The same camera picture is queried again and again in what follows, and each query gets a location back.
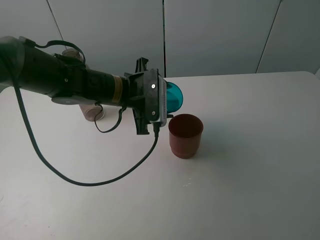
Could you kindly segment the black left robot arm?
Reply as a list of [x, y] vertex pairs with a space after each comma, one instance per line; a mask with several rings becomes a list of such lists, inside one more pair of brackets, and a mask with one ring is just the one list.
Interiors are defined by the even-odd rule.
[[154, 81], [145, 75], [121, 77], [88, 69], [77, 59], [48, 54], [12, 36], [0, 39], [0, 83], [46, 95], [57, 104], [127, 106], [149, 121], [159, 116]]

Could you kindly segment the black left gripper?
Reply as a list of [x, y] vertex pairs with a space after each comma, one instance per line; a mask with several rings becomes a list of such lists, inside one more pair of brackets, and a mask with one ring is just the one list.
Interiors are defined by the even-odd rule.
[[137, 135], [149, 135], [147, 118], [152, 118], [152, 87], [155, 83], [153, 71], [147, 71], [149, 60], [140, 57], [136, 60], [135, 73], [125, 73], [128, 80], [128, 97], [126, 105], [133, 109]]

